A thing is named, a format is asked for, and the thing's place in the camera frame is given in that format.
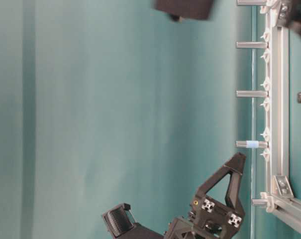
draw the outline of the teal curtain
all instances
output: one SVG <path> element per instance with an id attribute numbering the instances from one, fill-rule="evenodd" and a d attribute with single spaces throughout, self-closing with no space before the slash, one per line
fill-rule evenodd
<path id="1" fill-rule="evenodd" d="M 0 0 L 0 239 L 110 238 L 118 203 L 163 233 L 251 137 L 251 8 L 170 22 L 151 0 Z M 250 152 L 236 238 L 250 235 Z M 212 196 L 222 200 L 226 183 Z"/>
<path id="2" fill-rule="evenodd" d="M 293 32 L 290 55 L 290 174 L 294 193 L 301 200 L 301 104 L 297 103 L 301 92 L 301 38 Z"/>

